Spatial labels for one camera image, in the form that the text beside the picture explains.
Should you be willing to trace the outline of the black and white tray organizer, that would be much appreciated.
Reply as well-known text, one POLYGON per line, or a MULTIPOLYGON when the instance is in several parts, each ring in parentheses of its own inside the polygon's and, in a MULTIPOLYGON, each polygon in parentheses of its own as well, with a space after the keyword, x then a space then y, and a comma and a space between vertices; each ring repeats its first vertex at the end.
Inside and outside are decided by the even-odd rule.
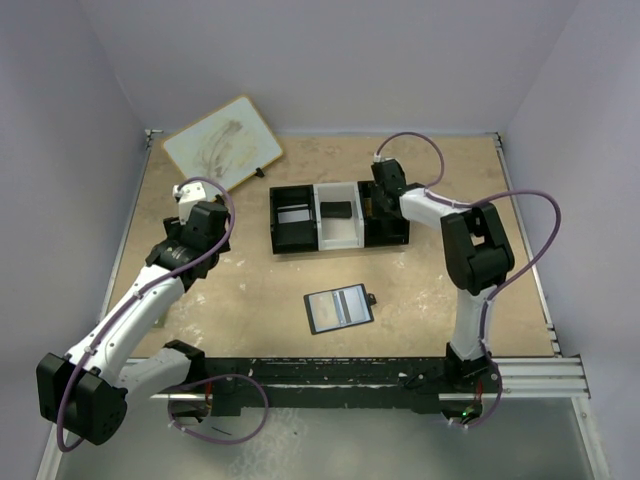
POLYGON ((403 246, 410 224, 374 206, 372 181, 272 187, 275 255, 403 246))

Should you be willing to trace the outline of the black leather card holder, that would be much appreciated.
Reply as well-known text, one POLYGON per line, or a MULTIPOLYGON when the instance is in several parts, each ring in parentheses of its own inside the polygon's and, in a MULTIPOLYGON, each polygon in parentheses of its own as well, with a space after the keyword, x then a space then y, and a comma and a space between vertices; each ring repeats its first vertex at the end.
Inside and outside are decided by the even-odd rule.
POLYGON ((366 290, 364 284, 360 283, 307 294, 303 296, 303 302, 311 334, 318 335, 373 322, 373 307, 377 304, 377 298, 366 290), (338 300, 338 292, 352 287, 361 289, 368 309, 368 319, 362 323, 346 324, 338 300))

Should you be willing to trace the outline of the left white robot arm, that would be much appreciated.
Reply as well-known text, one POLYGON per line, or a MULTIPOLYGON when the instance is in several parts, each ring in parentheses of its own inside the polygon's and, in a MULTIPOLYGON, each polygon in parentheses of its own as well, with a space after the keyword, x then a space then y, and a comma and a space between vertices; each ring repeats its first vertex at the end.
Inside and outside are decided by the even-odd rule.
POLYGON ((57 426, 58 447, 71 451, 66 433, 101 445, 127 410, 203 372, 205 354, 180 340, 166 343, 136 367, 126 362, 157 319, 229 251, 232 205, 199 201, 187 220, 164 219, 165 239, 145 259, 133 285, 107 316, 64 355, 46 354, 36 367, 40 414, 57 426))

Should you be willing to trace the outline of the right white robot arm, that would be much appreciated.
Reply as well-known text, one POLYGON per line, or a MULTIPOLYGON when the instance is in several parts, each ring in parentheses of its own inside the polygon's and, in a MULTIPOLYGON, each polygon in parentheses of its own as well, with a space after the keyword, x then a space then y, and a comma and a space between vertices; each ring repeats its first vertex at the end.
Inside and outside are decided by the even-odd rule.
POLYGON ((371 166, 373 210, 441 233, 449 279, 457 289, 454 333, 446 345, 443 374, 450 383, 468 381, 488 368, 486 336, 490 296, 506 281, 515 258, 496 207, 465 204, 406 181, 395 159, 371 166))

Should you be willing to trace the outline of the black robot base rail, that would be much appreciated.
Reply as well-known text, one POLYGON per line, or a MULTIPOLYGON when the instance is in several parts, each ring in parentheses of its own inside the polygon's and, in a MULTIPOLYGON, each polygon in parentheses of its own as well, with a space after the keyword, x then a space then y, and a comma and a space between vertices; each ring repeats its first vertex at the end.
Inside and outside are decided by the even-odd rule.
POLYGON ((481 416, 482 400, 502 390, 495 363, 462 383, 444 377, 443 357, 208 357, 185 342, 168 348, 186 355, 186 379, 170 393, 210 392, 214 417, 245 408, 401 409, 460 419, 481 416))

